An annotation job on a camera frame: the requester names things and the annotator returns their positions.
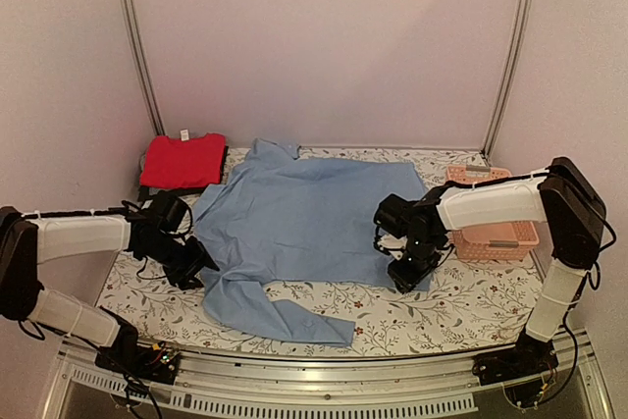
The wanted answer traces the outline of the light blue shirt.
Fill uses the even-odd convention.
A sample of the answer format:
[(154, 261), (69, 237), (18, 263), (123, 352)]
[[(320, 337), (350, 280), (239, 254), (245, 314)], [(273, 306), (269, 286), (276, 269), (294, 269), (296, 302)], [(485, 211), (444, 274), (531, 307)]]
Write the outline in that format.
[(245, 334), (345, 347), (350, 321), (272, 301), (272, 282), (358, 283), (389, 288), (389, 259), (373, 246), (373, 217), (394, 193), (418, 199), (425, 185), (410, 163), (302, 159), (294, 144), (256, 139), (224, 184), (192, 206), (193, 230), (217, 265), (204, 269), (202, 306)]

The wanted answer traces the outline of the red t-shirt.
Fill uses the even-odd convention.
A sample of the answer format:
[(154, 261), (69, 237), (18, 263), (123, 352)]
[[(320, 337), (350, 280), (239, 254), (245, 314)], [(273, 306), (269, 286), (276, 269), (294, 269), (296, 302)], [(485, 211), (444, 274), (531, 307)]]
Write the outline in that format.
[(207, 133), (188, 140), (155, 137), (149, 144), (141, 186), (161, 189), (205, 188), (222, 179), (227, 140), (218, 133)]

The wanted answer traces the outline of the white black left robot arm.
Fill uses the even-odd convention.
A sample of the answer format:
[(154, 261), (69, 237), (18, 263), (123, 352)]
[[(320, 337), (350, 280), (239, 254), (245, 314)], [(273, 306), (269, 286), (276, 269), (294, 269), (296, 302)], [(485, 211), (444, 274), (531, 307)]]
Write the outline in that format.
[(145, 366), (137, 329), (103, 308), (47, 287), (41, 268), (54, 262), (105, 259), (122, 254), (158, 263), (181, 290), (201, 285), (198, 273), (216, 270), (192, 233), (191, 208), (160, 191), (144, 204), (123, 201), (104, 210), (25, 213), (1, 210), (1, 316), (82, 340), (126, 374)]

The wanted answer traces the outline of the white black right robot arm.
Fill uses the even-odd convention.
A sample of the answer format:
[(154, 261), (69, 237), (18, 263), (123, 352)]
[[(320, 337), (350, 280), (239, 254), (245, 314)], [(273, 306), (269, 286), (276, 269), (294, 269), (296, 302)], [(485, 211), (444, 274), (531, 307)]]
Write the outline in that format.
[(549, 229), (551, 263), (541, 295), (507, 355), (527, 376), (546, 357), (563, 316), (578, 301), (587, 275), (613, 233), (605, 205), (575, 163), (556, 157), (545, 168), (514, 176), (451, 166), (447, 182), (418, 200), (390, 194), (378, 206), (375, 246), (392, 257), (389, 277), (400, 292), (415, 289), (437, 267), (447, 243), (462, 260), (521, 260), (539, 245), (536, 225)]

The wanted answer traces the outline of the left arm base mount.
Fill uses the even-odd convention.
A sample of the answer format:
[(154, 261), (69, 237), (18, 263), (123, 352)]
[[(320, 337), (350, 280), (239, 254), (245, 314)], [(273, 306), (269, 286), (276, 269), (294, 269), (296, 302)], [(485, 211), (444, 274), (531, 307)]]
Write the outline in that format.
[(119, 338), (111, 347), (100, 347), (95, 365), (154, 383), (173, 385), (179, 372), (180, 352), (158, 343), (141, 345), (135, 337)]

